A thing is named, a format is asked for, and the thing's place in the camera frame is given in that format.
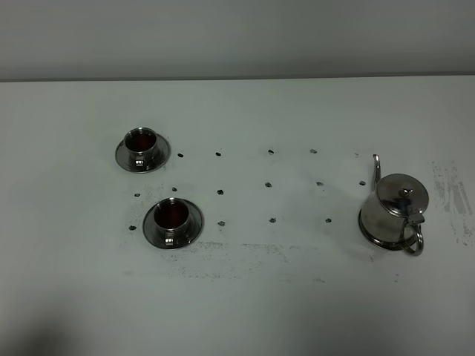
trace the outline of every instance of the white table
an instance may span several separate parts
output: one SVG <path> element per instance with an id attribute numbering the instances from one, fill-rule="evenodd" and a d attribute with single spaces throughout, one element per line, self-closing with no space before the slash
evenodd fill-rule
<path id="1" fill-rule="evenodd" d="M 475 352 L 475 77 L 3 83 L 0 120 L 3 341 L 53 320 L 59 355 Z M 116 164 L 137 126 L 164 168 Z M 429 192 L 420 257 L 358 229 L 373 153 Z M 164 251 L 141 225 L 170 196 L 206 224 Z"/>

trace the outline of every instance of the gray wall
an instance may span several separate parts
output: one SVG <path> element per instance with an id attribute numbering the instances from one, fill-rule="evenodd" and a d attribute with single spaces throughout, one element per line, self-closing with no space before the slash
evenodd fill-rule
<path id="1" fill-rule="evenodd" d="M 1 0 L 0 79 L 475 71 L 471 0 Z"/>

